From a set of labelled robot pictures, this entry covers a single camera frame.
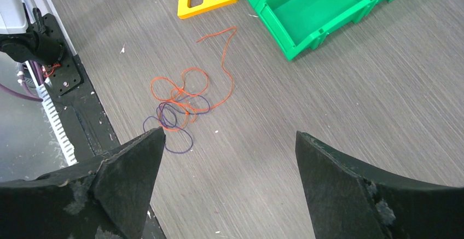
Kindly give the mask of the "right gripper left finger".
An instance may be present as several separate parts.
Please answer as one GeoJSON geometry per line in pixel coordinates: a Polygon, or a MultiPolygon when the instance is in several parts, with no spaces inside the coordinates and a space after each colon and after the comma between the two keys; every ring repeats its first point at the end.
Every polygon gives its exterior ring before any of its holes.
{"type": "Polygon", "coordinates": [[[150,200],[165,141],[151,129],[34,180],[1,183],[1,238],[164,238],[150,200]]]}

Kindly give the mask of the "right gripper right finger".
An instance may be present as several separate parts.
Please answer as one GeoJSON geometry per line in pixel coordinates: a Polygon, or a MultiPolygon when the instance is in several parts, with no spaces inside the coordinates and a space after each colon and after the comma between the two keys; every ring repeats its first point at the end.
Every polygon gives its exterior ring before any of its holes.
{"type": "Polygon", "coordinates": [[[463,188],[403,177],[297,132],[316,238],[463,238],[463,188]]]}

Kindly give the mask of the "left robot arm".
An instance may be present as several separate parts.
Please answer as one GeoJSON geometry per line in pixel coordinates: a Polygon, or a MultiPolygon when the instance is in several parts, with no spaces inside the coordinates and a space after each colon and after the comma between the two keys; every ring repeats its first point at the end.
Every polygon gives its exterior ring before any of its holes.
{"type": "Polygon", "coordinates": [[[1,52],[16,62],[34,61],[46,66],[59,63],[66,46],[51,35],[41,9],[51,12],[47,0],[1,0],[1,52]]]}

